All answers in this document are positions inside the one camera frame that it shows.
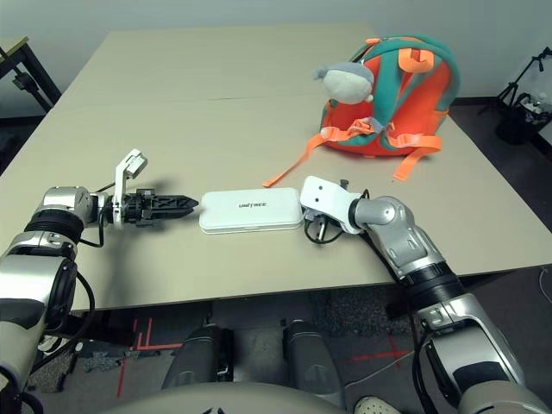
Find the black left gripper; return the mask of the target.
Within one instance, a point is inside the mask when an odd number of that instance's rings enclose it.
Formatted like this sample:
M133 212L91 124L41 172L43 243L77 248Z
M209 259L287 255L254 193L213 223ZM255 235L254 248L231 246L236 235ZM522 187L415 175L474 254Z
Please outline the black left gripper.
M191 214L198 201L183 195L156 195L154 189L138 189L127 193L122 199L122 221L134 224L136 227L153 225L153 201L156 208L154 218L181 218Z

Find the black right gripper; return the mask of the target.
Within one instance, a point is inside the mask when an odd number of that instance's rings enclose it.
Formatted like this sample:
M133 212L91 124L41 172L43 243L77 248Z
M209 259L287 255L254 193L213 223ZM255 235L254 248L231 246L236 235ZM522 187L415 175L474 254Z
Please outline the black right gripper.
M304 208L304 226L310 233L342 233L341 224L332 216L318 210Z

